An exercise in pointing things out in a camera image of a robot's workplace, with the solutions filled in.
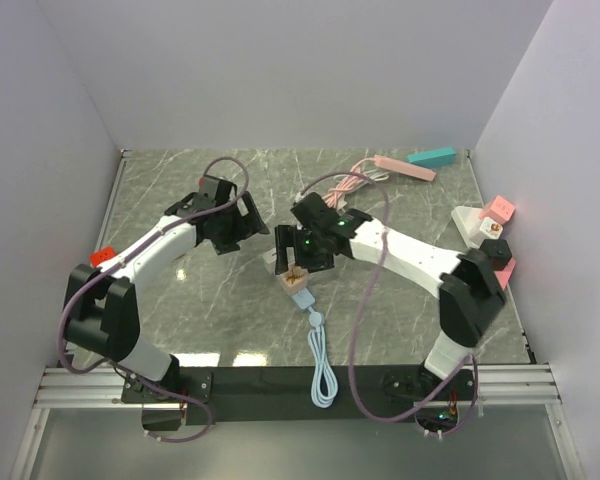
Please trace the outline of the peach cartoon charger plug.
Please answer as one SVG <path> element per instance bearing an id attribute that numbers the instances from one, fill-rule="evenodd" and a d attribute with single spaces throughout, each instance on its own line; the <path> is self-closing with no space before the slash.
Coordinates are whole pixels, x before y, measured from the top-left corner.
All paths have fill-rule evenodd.
<path id="1" fill-rule="evenodd" d="M 297 266 L 292 266 L 288 271 L 277 276 L 278 283 L 288 295 L 294 295 L 305 289 L 308 278 L 308 271 Z"/>

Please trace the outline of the light blue power strip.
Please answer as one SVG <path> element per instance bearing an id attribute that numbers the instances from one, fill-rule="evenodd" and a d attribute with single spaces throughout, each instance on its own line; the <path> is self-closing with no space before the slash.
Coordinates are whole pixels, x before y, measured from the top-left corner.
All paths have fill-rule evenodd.
<path id="1" fill-rule="evenodd" d="M 339 392 L 339 383 L 328 358 L 325 316 L 315 309 L 316 299 L 308 288 L 293 294 L 291 299 L 307 314 L 309 323 L 307 342 L 314 360 L 311 401 L 320 409 L 328 409 Z"/>

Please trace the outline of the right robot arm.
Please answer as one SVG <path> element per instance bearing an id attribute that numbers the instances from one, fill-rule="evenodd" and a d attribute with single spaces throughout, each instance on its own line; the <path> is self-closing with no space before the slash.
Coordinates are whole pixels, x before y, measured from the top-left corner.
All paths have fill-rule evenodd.
<path id="1" fill-rule="evenodd" d="M 513 259 L 502 238 L 487 238 L 466 252 L 424 243 L 357 209 L 338 212 L 310 193 L 291 209 L 294 225 L 274 229 L 275 267 L 291 263 L 313 273 L 333 268 L 343 255 L 383 268 L 425 289 L 439 302 L 441 332 L 424 361 L 419 387 L 440 399 L 454 386 L 452 370 L 481 341 L 506 303 L 499 277 Z"/>

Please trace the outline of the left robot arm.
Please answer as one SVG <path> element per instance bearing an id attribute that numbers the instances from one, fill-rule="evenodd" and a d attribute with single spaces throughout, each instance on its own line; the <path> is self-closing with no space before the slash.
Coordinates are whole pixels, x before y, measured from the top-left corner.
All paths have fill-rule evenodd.
<path id="1" fill-rule="evenodd" d="M 73 343 L 144 380 L 156 401 L 184 390 L 179 360 L 141 336 L 138 296 L 169 263 L 208 241 L 219 255 L 241 241 L 268 234 L 246 188 L 204 175 L 198 190 L 167 208 L 135 243 L 97 267 L 70 274 L 57 342 Z"/>

